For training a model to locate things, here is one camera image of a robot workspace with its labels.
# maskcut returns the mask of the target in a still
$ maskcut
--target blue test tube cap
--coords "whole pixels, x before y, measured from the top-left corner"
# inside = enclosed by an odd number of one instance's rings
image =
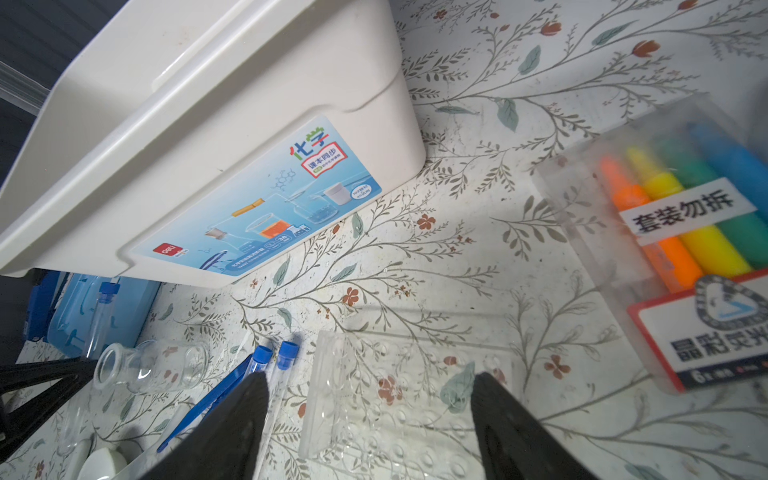
[[[288,370],[298,354],[299,346],[297,344],[293,342],[283,342],[283,344],[280,345],[280,351],[277,353],[277,368]]]
[[[117,295],[119,290],[119,283],[101,282],[101,287],[99,287],[98,292],[106,293],[107,295]]]
[[[272,359],[272,349],[259,345],[256,352],[253,352],[253,361],[256,363],[269,363]]]

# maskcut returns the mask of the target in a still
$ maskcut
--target molecular structure illustration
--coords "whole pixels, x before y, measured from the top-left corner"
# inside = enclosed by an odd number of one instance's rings
[[[293,171],[293,168],[289,169],[288,171],[281,170],[273,188],[276,188],[281,192],[286,191],[286,185],[292,183],[295,176],[296,172]]]

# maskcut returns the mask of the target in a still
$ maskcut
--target clear plastic box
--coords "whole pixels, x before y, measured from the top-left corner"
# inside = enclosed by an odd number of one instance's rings
[[[299,456],[372,478],[484,478],[469,405],[484,371],[520,384],[508,349],[321,331]]]
[[[736,139],[736,125],[694,96],[535,171],[584,268],[668,392],[768,370],[768,168]]]

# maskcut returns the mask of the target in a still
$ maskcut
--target white lid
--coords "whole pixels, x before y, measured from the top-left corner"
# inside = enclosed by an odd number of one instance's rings
[[[57,81],[0,189],[0,270],[314,1],[128,2]],[[179,54],[165,38],[179,31],[203,33]]]

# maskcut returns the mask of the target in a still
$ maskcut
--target table surface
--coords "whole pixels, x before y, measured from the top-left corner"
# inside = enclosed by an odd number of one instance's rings
[[[128,458],[177,402],[199,399],[256,342],[301,338],[263,478],[347,478],[297,457],[313,340],[366,329],[448,342],[509,338],[508,381],[602,478],[768,477],[768,393],[747,382],[658,390],[541,201],[531,169],[574,142],[694,91],[742,125],[768,77],[765,0],[405,0],[402,69],[427,146],[422,173],[222,290],[164,284],[142,339],[204,342],[193,391],[91,400],[97,446]],[[578,215],[578,198],[571,208]],[[600,228],[578,222],[586,234]],[[19,362],[56,358],[28,343]],[[30,392],[23,392],[20,399]],[[62,413],[0,478],[61,478]]]

